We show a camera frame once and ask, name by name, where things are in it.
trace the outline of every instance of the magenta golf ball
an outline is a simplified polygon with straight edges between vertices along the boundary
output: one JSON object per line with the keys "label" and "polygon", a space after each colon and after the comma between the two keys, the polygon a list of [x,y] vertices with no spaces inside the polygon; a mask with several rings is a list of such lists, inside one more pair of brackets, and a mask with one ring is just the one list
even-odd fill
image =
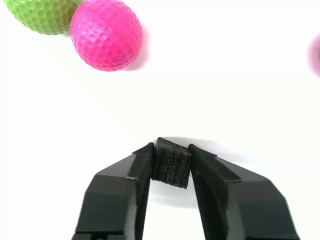
{"label": "magenta golf ball", "polygon": [[80,57],[102,71],[133,63],[143,41],[137,16],[119,0],[84,1],[73,14],[70,35]]}

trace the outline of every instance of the golf ball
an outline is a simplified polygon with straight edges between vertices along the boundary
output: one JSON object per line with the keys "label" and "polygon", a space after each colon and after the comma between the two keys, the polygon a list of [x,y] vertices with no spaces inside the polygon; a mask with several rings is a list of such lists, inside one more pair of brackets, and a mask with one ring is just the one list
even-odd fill
{"label": "golf ball", "polygon": [[56,35],[70,28],[81,0],[4,0],[4,3],[26,27],[41,34]]}
{"label": "golf ball", "polygon": [[71,20],[70,35],[80,57],[102,71],[117,71],[138,57],[143,41],[134,12],[119,0],[86,0]]}

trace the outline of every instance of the green golf ball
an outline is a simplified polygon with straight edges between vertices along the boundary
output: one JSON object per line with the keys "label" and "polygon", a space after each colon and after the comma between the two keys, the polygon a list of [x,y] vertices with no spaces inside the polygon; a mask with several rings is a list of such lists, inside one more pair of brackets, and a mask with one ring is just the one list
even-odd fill
{"label": "green golf ball", "polygon": [[23,25],[47,35],[66,32],[81,2],[82,0],[4,0],[9,11]]}

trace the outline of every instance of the gray sponge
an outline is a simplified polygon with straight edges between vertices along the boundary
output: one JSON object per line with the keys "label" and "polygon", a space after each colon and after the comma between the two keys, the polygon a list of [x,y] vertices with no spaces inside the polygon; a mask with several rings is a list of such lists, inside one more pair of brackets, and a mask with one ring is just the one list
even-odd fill
{"label": "gray sponge", "polygon": [[186,189],[191,169],[191,153],[186,147],[159,137],[155,144],[151,178]]}

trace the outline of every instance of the white background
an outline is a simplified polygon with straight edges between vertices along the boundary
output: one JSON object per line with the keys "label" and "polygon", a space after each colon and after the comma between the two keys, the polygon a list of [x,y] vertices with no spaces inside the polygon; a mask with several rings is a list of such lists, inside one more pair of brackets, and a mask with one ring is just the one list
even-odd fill
{"label": "white background", "polygon": [[[32,32],[0,3],[3,239],[70,240],[94,174],[160,136],[268,177],[301,239],[317,238],[320,3],[126,3],[144,43],[118,72],[86,65],[66,34]],[[204,239],[192,182],[150,187],[145,240]]]}

